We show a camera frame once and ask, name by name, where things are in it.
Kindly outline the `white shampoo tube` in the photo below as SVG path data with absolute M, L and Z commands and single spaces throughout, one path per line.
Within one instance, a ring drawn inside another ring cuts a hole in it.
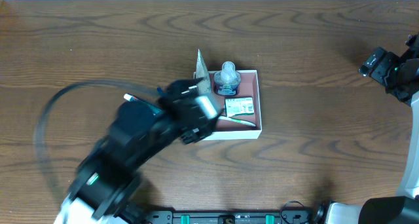
M 197 84 L 199 93 L 209 94 L 211 92 L 211 79 L 200 49 L 198 49 L 197 54 L 195 77 L 201 79 Z

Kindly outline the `green white toothbrush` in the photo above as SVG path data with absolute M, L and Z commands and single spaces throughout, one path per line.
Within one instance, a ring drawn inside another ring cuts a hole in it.
M 230 121 L 230 122 L 235 122 L 235 123 L 238 123 L 238 124 L 243 124 L 243 125 L 246 125 L 246 126 L 252 126 L 252 127 L 257 126 L 255 123 L 253 123 L 251 121 L 245 121 L 245 120 L 242 120 L 242 119 L 233 119 L 233 118 L 230 118 L 230 117 L 227 117 L 227 116 L 222 116 L 222 115 L 219 116 L 218 119 L 223 120 L 223 121 Z

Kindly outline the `white green toothpaste tube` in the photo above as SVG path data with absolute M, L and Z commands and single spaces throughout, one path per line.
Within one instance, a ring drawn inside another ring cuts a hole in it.
M 158 108 L 157 106 L 153 105 L 150 102 L 142 100 L 141 98 L 138 98 L 137 96 L 133 94 L 125 93 L 124 99 L 128 102 L 140 102 L 143 105 L 146 105 L 153 112 L 153 115 L 158 115 L 158 114 L 161 114 L 162 112 L 162 110 Z

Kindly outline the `clear bottle white cap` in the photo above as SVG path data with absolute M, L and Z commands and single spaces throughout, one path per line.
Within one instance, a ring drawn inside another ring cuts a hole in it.
M 235 96 L 241 83 L 241 76 L 233 62 L 224 62 L 214 76 L 214 92 L 220 96 Z

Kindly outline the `green white soap box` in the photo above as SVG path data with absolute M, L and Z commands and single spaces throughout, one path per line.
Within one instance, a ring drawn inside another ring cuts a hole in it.
M 255 113 L 253 98 L 226 98 L 225 113 L 228 117 L 236 115 L 253 115 Z

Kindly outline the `blue disposable razor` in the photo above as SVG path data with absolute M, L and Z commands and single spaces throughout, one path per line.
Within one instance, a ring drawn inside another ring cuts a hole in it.
M 166 95 L 165 91 L 163 91 L 163 89 L 161 89 L 160 87 L 157 88 L 157 92 L 159 93 L 160 96 Z

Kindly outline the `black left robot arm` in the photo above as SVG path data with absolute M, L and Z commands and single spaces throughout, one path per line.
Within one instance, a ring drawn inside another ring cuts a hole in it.
M 160 111 L 128 100 L 108 133 L 77 168 L 56 223 L 145 223 L 130 197 L 141 184 L 138 168 L 180 139 L 196 143 L 213 134 L 221 112 L 198 87 L 203 78 L 179 80 L 158 99 Z

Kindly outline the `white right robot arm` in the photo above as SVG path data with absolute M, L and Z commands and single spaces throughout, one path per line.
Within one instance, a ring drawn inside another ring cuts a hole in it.
M 412 111 L 407 160 L 395 196 L 370 198 L 361 206 L 325 202 L 314 212 L 311 223 L 418 222 L 418 34 L 410 35 L 405 45 L 407 49 L 400 56 L 378 47 L 359 68 L 362 76 L 382 85 L 387 94 Z

